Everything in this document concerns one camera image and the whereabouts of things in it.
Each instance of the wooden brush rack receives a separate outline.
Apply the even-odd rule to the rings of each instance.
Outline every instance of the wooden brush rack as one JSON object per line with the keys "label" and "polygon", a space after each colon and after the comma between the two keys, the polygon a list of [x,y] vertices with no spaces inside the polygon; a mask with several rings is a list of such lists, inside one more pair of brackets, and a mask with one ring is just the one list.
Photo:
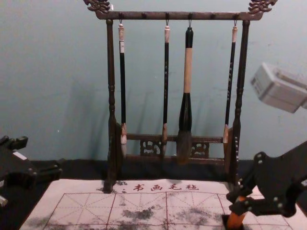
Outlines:
{"label": "wooden brush rack", "polygon": [[[139,140],[141,153],[139,156],[123,156],[120,142],[121,124],[115,118],[115,74],[114,74],[114,49],[113,49],[113,20],[231,20],[242,21],[243,31],[241,38],[241,50],[238,67],[236,108],[232,128],[220,137],[192,137],[192,152],[189,163],[218,164],[223,165],[230,184],[237,184],[237,168],[239,160],[239,143],[241,130],[241,107],[244,89],[245,68],[248,49],[248,30],[251,21],[259,21],[265,12],[272,9],[277,0],[251,0],[247,12],[138,12],[138,11],[109,11],[110,3],[107,0],[84,0],[88,9],[96,13],[100,20],[106,21],[107,34],[107,66],[108,66],[108,90],[109,90],[109,151],[108,151],[108,175],[104,183],[104,192],[110,193],[113,185],[121,172],[123,161],[176,161],[176,156],[161,157],[162,135],[127,134],[127,140]],[[177,136],[167,136],[167,142],[176,142]],[[223,158],[209,157],[209,144],[224,144]]]}

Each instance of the carved dragon finial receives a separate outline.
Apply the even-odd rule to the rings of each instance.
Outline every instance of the carved dragon finial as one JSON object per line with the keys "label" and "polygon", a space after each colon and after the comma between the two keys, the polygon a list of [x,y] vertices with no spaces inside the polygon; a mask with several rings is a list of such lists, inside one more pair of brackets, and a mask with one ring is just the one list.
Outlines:
{"label": "carved dragon finial", "polygon": [[108,0],[83,0],[83,1],[87,6],[91,4],[91,6],[87,7],[90,11],[108,13],[110,9],[109,7],[110,2],[108,2]]}
{"label": "carved dragon finial", "polygon": [[272,8],[269,5],[275,5],[278,0],[251,0],[249,14],[257,14],[259,12],[270,12]]}

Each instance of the white device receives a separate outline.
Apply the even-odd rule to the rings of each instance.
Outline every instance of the white device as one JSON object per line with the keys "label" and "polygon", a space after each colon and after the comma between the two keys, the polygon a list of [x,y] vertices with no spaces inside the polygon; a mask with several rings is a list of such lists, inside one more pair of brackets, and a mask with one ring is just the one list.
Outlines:
{"label": "white device", "polygon": [[307,109],[307,76],[262,63],[251,84],[258,98],[267,105],[290,113],[299,107]]}

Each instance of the felt mat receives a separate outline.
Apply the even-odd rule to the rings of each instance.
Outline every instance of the felt mat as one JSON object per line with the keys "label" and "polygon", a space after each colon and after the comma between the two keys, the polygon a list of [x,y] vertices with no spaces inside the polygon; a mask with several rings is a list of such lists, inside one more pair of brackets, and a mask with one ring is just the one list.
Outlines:
{"label": "felt mat", "polygon": [[[230,214],[226,183],[188,180],[117,181],[111,194],[99,180],[51,183],[21,230],[224,230]],[[262,198],[257,188],[253,198]],[[299,207],[291,218],[247,213],[247,230],[302,230]]]}

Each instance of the black cloth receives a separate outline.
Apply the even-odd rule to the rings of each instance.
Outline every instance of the black cloth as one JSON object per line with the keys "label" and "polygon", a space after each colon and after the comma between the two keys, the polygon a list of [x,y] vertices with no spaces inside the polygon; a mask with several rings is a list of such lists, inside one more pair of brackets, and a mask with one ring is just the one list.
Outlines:
{"label": "black cloth", "polygon": [[[48,161],[33,161],[35,166],[44,167]],[[252,165],[252,161],[240,161],[238,173],[243,175]],[[62,165],[62,179],[103,180],[106,178],[107,164],[105,161],[74,160],[66,161]],[[121,180],[202,180],[225,181],[224,169],[218,165],[184,165],[175,163],[126,162],[122,167]],[[8,205],[0,211],[0,230],[18,230],[30,215],[49,184],[39,184],[32,190],[11,187],[2,191],[1,195],[9,201]],[[298,204],[307,213],[307,192],[299,198]]]}

